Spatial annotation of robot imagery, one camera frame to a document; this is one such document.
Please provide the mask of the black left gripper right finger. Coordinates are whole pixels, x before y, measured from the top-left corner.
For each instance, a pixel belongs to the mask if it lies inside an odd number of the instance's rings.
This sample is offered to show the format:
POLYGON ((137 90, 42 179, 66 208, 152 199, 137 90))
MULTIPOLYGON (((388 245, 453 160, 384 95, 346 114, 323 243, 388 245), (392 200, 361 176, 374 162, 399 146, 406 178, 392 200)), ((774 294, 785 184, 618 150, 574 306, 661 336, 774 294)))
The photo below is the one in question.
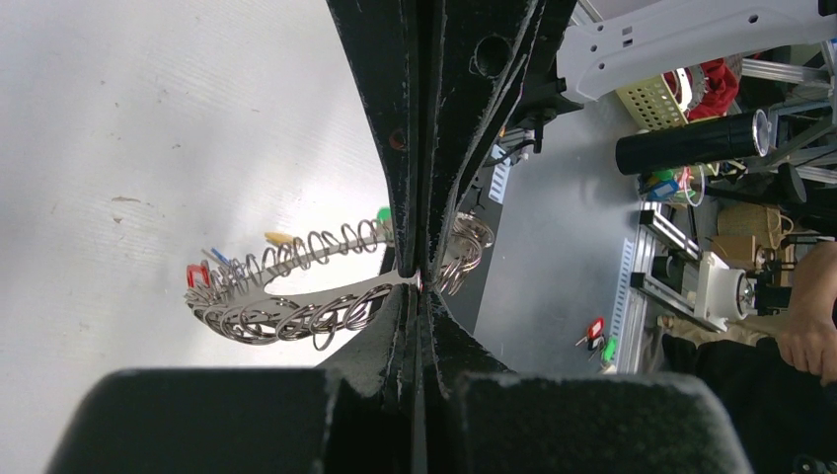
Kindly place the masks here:
POLYGON ((435 291, 418 311, 427 467, 431 473, 501 473, 513 467, 517 374, 450 314, 435 291))

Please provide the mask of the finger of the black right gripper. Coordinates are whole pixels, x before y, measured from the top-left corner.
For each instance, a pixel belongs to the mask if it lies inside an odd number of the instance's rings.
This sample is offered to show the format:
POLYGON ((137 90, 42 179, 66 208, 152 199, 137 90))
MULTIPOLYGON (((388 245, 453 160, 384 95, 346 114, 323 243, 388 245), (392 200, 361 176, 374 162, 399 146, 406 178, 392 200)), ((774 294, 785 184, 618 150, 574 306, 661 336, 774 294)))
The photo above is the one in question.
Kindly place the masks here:
POLYGON ((419 134, 418 268, 436 281, 462 194, 520 100, 539 40, 559 42, 572 1, 438 1, 419 134))
POLYGON ((327 5, 384 171, 397 270, 411 277, 417 271, 419 194, 416 3, 335 0, 327 5))

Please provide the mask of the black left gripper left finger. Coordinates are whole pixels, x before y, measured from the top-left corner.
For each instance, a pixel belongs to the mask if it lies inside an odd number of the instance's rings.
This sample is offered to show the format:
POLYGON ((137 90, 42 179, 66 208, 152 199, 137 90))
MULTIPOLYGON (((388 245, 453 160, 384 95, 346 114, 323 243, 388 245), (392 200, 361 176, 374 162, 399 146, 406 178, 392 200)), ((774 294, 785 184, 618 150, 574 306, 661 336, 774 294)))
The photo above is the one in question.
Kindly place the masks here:
POLYGON ((397 284, 372 322, 317 369, 315 473, 415 473, 416 290, 397 284))

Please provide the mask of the large metal keyring with rings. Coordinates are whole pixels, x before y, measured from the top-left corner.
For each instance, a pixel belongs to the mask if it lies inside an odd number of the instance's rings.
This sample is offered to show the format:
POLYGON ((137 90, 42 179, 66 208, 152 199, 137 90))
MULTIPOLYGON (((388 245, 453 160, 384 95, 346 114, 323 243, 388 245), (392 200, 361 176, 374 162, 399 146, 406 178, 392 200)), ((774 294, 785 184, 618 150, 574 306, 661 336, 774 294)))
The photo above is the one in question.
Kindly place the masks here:
POLYGON ((392 226, 376 216, 344 223, 337 230, 294 236, 292 244, 267 242, 258 253, 227 258, 219 266, 205 254, 211 287, 188 288, 184 304, 192 317, 227 340, 248 346, 313 339, 326 349, 338 331, 360 331, 373 320, 374 306, 397 284, 421 287, 419 274, 400 276, 393 267, 359 280, 302 287, 305 274, 320 274, 333 264, 377 254, 392 256, 392 226))

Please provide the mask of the green plastic key tag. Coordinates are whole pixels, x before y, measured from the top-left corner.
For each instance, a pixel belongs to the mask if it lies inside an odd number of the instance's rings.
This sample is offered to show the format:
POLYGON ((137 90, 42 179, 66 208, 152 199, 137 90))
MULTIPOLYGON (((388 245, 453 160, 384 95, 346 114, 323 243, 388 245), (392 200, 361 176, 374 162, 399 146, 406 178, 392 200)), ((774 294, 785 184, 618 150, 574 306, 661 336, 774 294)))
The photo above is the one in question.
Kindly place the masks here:
POLYGON ((376 214, 376 220, 381 226, 392 226, 392 212, 389 207, 381 207, 376 214))

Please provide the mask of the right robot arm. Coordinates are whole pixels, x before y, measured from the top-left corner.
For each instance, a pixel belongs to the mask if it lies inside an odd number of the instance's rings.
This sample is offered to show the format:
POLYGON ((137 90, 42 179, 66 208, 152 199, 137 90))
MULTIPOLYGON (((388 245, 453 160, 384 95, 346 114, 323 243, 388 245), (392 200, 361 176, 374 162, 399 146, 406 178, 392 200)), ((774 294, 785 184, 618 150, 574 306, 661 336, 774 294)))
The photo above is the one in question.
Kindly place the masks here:
POLYGON ((568 100, 680 65, 836 35, 822 1, 659 1, 573 26, 571 1, 332 1, 383 166, 398 273, 433 280, 456 208, 519 101, 539 38, 568 100))

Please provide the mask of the person's hand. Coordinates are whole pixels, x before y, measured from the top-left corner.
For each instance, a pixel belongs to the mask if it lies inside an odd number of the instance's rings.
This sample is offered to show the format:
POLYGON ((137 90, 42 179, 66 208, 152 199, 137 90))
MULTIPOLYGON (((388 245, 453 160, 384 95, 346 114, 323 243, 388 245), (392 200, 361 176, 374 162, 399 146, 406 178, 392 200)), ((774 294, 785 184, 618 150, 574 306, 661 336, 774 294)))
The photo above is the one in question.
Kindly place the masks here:
POLYGON ((782 360, 798 371, 836 381, 836 244, 821 242, 797 263, 789 320, 778 347, 782 360))

